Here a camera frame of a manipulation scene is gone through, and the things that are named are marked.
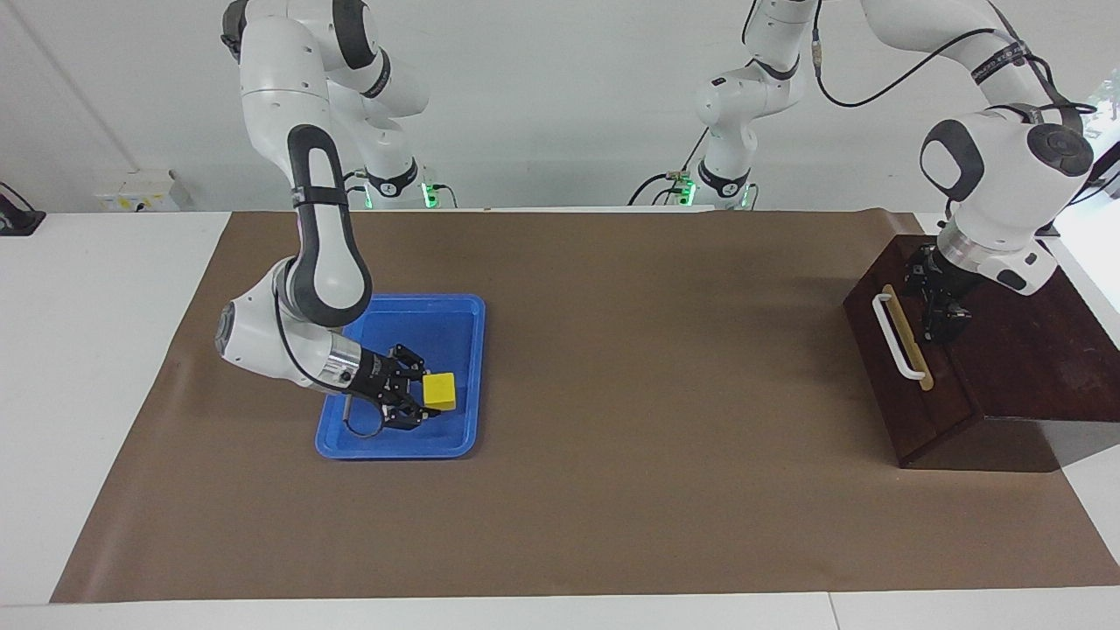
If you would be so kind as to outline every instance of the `white wall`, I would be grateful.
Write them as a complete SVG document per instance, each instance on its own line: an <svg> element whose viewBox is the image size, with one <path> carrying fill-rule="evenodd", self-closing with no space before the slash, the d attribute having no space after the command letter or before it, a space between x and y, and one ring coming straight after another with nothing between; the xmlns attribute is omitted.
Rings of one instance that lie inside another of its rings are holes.
<svg viewBox="0 0 1120 630"><path fill-rule="evenodd" d="M702 129L692 90L745 61L749 7L367 2L384 46L431 84L429 110L403 122L420 158L472 206L620 204L646 176L679 167ZM99 178L174 168L205 210L287 207L282 175L242 128L237 68L218 41L226 3L0 0L0 178L46 210L88 211ZM1072 98L1120 63L1111 0L1000 6ZM920 58L879 44L857 0L830 2L822 30L825 80L841 98L867 95ZM757 123L759 206L937 211L916 166L922 138L982 106L948 61L856 111L811 87Z"/></svg>

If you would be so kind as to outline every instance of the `black cable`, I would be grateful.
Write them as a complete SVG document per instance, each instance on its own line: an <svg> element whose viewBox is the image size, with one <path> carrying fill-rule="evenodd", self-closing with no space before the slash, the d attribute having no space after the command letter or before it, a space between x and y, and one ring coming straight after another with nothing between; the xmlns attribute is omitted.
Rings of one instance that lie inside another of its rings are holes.
<svg viewBox="0 0 1120 630"><path fill-rule="evenodd" d="M758 6L758 0L754 0L753 2L750 2L750 10L747 11L747 19L746 21L743 22L743 35L739 37L739 39L743 41L744 46L747 45L747 27L750 26L750 18L754 17L755 8L757 6Z"/></svg>
<svg viewBox="0 0 1120 630"><path fill-rule="evenodd" d="M29 210L31 212L35 212L35 206L31 205L31 202L29 202L26 198L24 198L24 195L17 193L16 188L12 188L11 186L9 186L8 184L4 184L3 182L0 182L0 186L3 186L4 188L8 189L9 193L16 195L16 198L18 198L19 201L24 202L24 205L27 206L27 210Z"/></svg>
<svg viewBox="0 0 1120 630"><path fill-rule="evenodd" d="M312 377L311 374L307 373L307 370L305 370L304 367L299 364L299 361L296 359L296 353L291 351L291 344L288 343L288 333L284 332L284 330L283 330L283 319L280 317L280 291L277 289L276 285L272 286L272 307L273 307L273 309L276 312L277 332L280 333L280 343L283 344L283 350L284 350L284 352L288 353L288 360L291 361L291 364L296 368L296 370L298 370L300 374L304 374L304 378L306 378L307 380L311 381L312 383L321 387L323 389L326 389L327 391L334 391L334 392L337 392L337 393L346 393L345 389L343 389L343 388L340 388L338 386L334 386L334 385L320 381L319 379L317 379L317 378ZM375 430L374 433L371 433L371 434L364 434L364 433L358 433L358 432L354 430L354 428L349 424L349 414L347 414L345 410L343 413L343 425L346 426L346 430L351 432L356 437L361 437L363 439L366 439L366 438L370 438L370 437L375 437L377 434L380 434L382 430L384 430L384 428L385 428L385 415L381 414L381 419L380 419L380 421L377 424L377 430Z"/></svg>
<svg viewBox="0 0 1120 630"><path fill-rule="evenodd" d="M637 196L642 194L642 191L648 188L650 184L653 184L657 179L670 179L670 177L668 173L660 173L646 179L645 182L642 182L642 185L638 186L636 191L634 191L634 194L631 196L631 201L626 202L626 205L634 205L634 202L637 201Z"/></svg>
<svg viewBox="0 0 1120 630"><path fill-rule="evenodd" d="M1007 110L1009 112L1015 112L1015 113L1019 114L1019 118L1023 120L1023 122L1030 122L1030 115L1027 112L1023 111L1019 108L1012 106L1012 105L992 105L992 106L990 106L988 109L989 110Z"/></svg>
<svg viewBox="0 0 1120 630"><path fill-rule="evenodd" d="M1111 186L1112 183L1117 180L1117 177L1120 177L1120 170L1118 170L1116 175L1113 175L1112 177L1110 177L1108 182L1105 182L1104 184L1101 184L1100 188L1096 188L1095 191L1093 191L1092 193L1090 193L1088 196L1081 197L1080 200L1073 200L1072 202L1070 202L1068 204L1066 204L1065 207L1070 207L1071 205L1077 205L1081 202L1086 202L1086 201L1095 197L1096 195L1101 194L1101 191L1103 191L1104 188L1108 188L1109 186Z"/></svg>
<svg viewBox="0 0 1120 630"><path fill-rule="evenodd" d="M436 184L435 186L432 186L432 189L447 191L451 193L451 203L455 204L455 207L459 207L459 198L455 196L455 188L448 186L447 184Z"/></svg>
<svg viewBox="0 0 1120 630"><path fill-rule="evenodd" d="M704 127L703 128L703 131L700 133L700 139L697 140L696 146L692 147L692 152L689 154L688 159L684 160L684 166L681 167L681 170L688 170L689 169L689 165L692 164L692 158L696 157L697 151L700 149L701 142L703 142L703 139L708 137L708 132L709 131L711 131L710 127Z"/></svg>
<svg viewBox="0 0 1120 630"><path fill-rule="evenodd" d="M1045 112L1049 110L1073 110L1082 115L1089 115L1096 113L1096 105L1090 105L1089 103L1075 103L1073 101L1067 101L1064 103L1049 103L1038 108L1038 111Z"/></svg>
<svg viewBox="0 0 1120 630"><path fill-rule="evenodd" d="M668 204L669 203L669 196L672 195L673 191L675 191L675 189L676 188L665 188L664 191L657 193L657 195L653 197L653 203L650 204L650 205L657 205L657 200L661 198L661 195L665 195L665 203Z"/></svg>
<svg viewBox="0 0 1120 630"><path fill-rule="evenodd" d="M758 195L762 192L762 188L758 187L758 184L750 184L750 185L748 185L747 186L747 191L749 192L750 188L755 189L755 196L754 196L754 198L750 200L750 210L753 212L755 210L755 206L758 205Z"/></svg>
<svg viewBox="0 0 1120 630"><path fill-rule="evenodd" d="M1049 83L1051 85L1054 85L1054 71L1051 70L1049 62L1047 62L1046 59L1039 57L1038 55L1033 55L1033 54L1032 55L1025 55L1024 58L1027 59L1028 62L1033 63L1033 64L1042 65L1043 70L1046 71L1046 83Z"/></svg>
<svg viewBox="0 0 1120 630"><path fill-rule="evenodd" d="M995 28L978 28L978 29L970 30L968 33L963 33L961 35L958 35L956 37L950 39L948 43L945 43L945 44L941 45L940 47L937 47L936 50L930 53L924 59L922 59L921 62L918 62L917 65L915 65L911 70L906 71L905 74L903 74L902 76L899 76L898 78L896 78L895 81L893 81L889 85L887 85L883 90L879 90L878 92L876 92L875 94L868 96L867 99L864 99L862 101L857 101L857 102L853 102L853 103L847 103L847 102L838 100L831 93L829 93L828 89L824 87L824 80L821 77L823 59L822 59L822 56L820 54L820 50L821 50L820 21L821 21L821 7L823 7L823 6L824 6L824 2L818 2L818 4L816 4L816 13L813 16L813 47L814 47L814 50L813 50L813 71L814 71L814 74L816 75L816 85L821 89L821 93L824 94L824 98L828 99L832 104L839 105L841 108L861 108L861 106L870 103L871 101L878 100L880 96L883 96L887 92L890 92L892 90L894 90L895 87L897 87L902 82L904 82L907 78L909 78L911 76L913 76L914 73L916 73L920 70L922 70L927 63L932 62L935 57L937 57L937 55L941 55L942 53L944 53L949 48L952 48L953 46L960 44L961 41L968 39L969 37L974 37L977 35L984 35L984 34L996 33Z"/></svg>

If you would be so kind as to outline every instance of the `table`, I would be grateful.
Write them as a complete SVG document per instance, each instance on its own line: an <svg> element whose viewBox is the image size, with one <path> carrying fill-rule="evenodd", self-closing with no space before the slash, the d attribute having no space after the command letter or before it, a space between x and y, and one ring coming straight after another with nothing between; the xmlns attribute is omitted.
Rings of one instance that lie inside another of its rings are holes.
<svg viewBox="0 0 1120 630"><path fill-rule="evenodd" d="M581 624L887 628L1105 627L1120 587L872 594L189 602L44 606L123 443L228 214L53 215L32 239L0 241L0 626L189 623L514 627ZM1112 311L1058 243L1056 254L1113 340ZM96 423L88 423L96 418ZM49 443L36 438L50 435ZM1120 554L1120 450L1066 470Z"/></svg>

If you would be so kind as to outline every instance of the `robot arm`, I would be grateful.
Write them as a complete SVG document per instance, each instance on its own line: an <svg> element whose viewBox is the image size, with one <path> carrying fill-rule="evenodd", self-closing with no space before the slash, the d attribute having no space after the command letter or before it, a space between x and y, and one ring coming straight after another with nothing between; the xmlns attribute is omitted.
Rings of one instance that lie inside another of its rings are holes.
<svg viewBox="0 0 1120 630"><path fill-rule="evenodd" d="M1093 151L1076 106L993 4L861 1L876 37L900 49L933 53L991 29L941 53L971 73L991 106L937 123L922 146L923 174L959 206L936 247L911 261L907 284L926 298L925 337L952 341L970 318L959 302L984 278L1032 295L1054 274L1035 233L1081 189Z"/></svg>
<svg viewBox="0 0 1120 630"><path fill-rule="evenodd" d="M749 124L800 99L803 73L797 73L797 50L821 1L760 2L745 33L750 63L716 77L698 93L700 118L711 130L711 142L698 168L699 203L741 205L740 194L757 149ZM1081 189L1092 166L1092 149L1081 137L1076 106L1058 93L1007 18L990 2L861 3L871 30L883 43L954 59L971 73L991 105L983 112L942 121L922 148L923 173L959 206L937 247L912 265L911 277L930 298L931 314L942 314L927 318L926 339L950 341L968 319L958 300L982 278L1024 295L1049 279L1057 263L1035 242L1035 232ZM813 63L819 73L815 28ZM946 313L956 316L953 325L942 325Z"/></svg>
<svg viewBox="0 0 1120 630"><path fill-rule="evenodd" d="M805 92L797 72L800 48L816 2L775 0L756 7L744 37L750 62L713 77L696 95L697 112L711 133L697 167L696 203L741 207L758 149L750 123L792 108Z"/></svg>
<svg viewBox="0 0 1120 630"><path fill-rule="evenodd" d="M281 17L298 22L318 43L327 77L329 115L357 145L368 198L379 209L423 207L429 197L423 166L392 119L428 106L428 87L412 68L379 45L370 8L362 0L235 0L226 9L223 43L240 62L248 25Z"/></svg>
<svg viewBox="0 0 1120 630"><path fill-rule="evenodd" d="M381 355L332 330L361 316L373 293L354 243L330 135L324 59L342 56L305 22L276 11L277 6L287 7L267 0L241 4L246 18L235 53L245 127L258 152L288 177L300 249L226 305L215 345L235 365L301 387L366 398L381 407L384 426L414 428L439 414L409 395L409 383L426 373L423 360L403 346Z"/></svg>

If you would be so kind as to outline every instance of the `white handle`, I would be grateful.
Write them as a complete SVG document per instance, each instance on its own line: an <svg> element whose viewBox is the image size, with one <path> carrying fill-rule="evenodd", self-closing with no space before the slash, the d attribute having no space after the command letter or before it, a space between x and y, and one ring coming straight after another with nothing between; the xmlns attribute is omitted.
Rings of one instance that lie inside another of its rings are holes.
<svg viewBox="0 0 1120 630"><path fill-rule="evenodd" d="M912 381L920 381L925 378L925 372L914 371L906 362L906 358L903 355L903 349L898 346L898 340L895 339L895 332L890 328L890 321L887 318L887 309L883 306L883 304L887 302L890 302L890 294L880 293L871 298L871 311L875 311L875 318L879 321L879 327L883 328L883 339L887 341L887 346L890 348L890 355L895 359L895 367L898 368L898 373Z"/></svg>

